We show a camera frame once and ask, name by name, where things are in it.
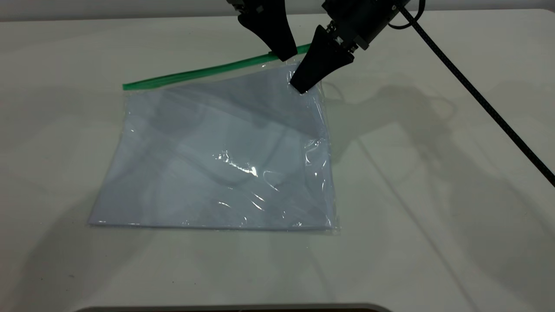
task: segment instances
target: ziplock bag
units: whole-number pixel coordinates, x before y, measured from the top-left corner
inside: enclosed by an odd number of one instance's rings
[[[123,134],[89,223],[334,228],[320,88],[299,94],[288,84],[296,67],[216,67],[124,85],[150,89],[127,96]],[[211,71],[218,75],[189,79]]]

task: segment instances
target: table surface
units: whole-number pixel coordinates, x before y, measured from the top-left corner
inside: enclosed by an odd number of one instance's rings
[[[554,17],[421,19],[553,169]],[[289,21],[304,44],[329,18]],[[384,30],[323,82],[338,233],[86,225],[122,129],[122,83],[267,51],[234,17],[0,23],[0,309],[555,309],[555,190],[413,29]]]

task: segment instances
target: white tabletop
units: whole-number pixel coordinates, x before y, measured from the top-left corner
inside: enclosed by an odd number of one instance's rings
[[[304,44],[329,18],[289,21]],[[553,13],[421,24],[555,169]],[[0,310],[555,309],[555,190],[413,29],[384,30],[324,80],[337,234],[86,225],[122,83],[267,51],[234,17],[0,23]]]

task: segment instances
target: green zipper seal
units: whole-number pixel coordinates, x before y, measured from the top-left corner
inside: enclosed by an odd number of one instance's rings
[[[304,54],[309,50],[310,43],[304,44],[303,46],[297,47],[298,54]],[[237,61],[229,64],[208,67],[203,69],[197,69],[195,71],[171,74],[167,76],[161,76],[156,78],[145,79],[137,82],[126,83],[123,85],[124,91],[130,90],[147,90],[160,88],[168,84],[183,82],[191,79],[197,79],[207,76],[212,76],[220,73],[225,73],[229,71],[234,71],[236,69],[245,68],[248,66],[258,65],[266,62],[271,62],[279,59],[274,52],[269,52],[268,54],[251,57],[248,59],[243,59],[242,61]]]

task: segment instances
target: wall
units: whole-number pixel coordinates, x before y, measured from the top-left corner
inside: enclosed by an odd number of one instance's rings
[[[324,0],[286,0],[290,14],[323,12]],[[409,8],[415,9],[412,0]],[[428,0],[428,9],[555,8],[555,0]],[[0,0],[0,21],[233,15],[225,0]]]

